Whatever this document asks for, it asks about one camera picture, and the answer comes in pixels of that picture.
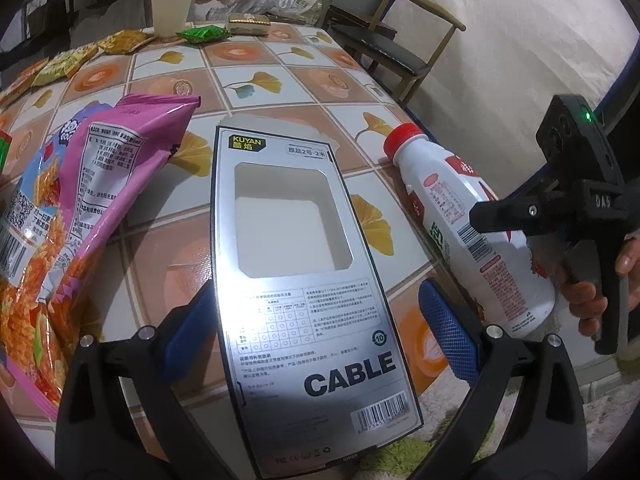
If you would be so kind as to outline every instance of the white inner box surface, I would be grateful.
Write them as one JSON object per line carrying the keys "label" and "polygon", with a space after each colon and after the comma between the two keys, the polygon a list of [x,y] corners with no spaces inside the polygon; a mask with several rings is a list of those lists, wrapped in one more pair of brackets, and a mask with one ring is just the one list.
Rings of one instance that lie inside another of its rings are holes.
{"label": "white inner box surface", "polygon": [[238,266],[250,278],[347,269],[353,257],[318,170],[235,168]]}

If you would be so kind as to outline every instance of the blue gripper pad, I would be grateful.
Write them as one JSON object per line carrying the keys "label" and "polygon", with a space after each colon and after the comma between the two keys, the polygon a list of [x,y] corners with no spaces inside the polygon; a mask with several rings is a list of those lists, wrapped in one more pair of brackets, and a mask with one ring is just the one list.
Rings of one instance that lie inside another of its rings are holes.
{"label": "blue gripper pad", "polygon": [[216,329],[214,302],[211,286],[191,300],[191,311],[164,348],[162,378],[167,383],[175,383],[188,373],[205,339]]}
{"label": "blue gripper pad", "polygon": [[430,280],[420,285],[418,305],[454,375],[473,387],[480,375],[478,347]]}

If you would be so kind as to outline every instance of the red bottle cap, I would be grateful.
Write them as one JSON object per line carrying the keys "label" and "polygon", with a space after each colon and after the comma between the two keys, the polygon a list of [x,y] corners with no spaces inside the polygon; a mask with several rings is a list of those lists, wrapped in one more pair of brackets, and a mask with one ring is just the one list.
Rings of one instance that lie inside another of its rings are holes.
{"label": "red bottle cap", "polygon": [[388,156],[389,160],[394,160],[400,146],[411,139],[411,137],[423,133],[424,132],[413,123],[400,124],[400,126],[396,126],[393,131],[386,136],[382,149],[385,150],[385,155]]}

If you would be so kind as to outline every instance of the silver box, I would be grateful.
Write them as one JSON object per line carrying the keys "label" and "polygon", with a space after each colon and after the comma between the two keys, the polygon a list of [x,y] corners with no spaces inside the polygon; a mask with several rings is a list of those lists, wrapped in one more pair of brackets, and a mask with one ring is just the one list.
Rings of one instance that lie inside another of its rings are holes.
{"label": "silver box", "polygon": [[219,340],[258,477],[337,465],[419,428],[398,334],[329,144],[218,126],[213,179]]}

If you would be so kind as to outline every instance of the qr code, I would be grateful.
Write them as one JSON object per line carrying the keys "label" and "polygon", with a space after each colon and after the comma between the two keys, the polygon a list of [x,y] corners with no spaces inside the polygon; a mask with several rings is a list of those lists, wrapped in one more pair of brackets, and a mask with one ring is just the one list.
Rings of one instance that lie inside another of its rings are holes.
{"label": "qr code", "polygon": [[33,202],[20,189],[16,189],[6,210],[6,218],[19,231],[34,207]]}

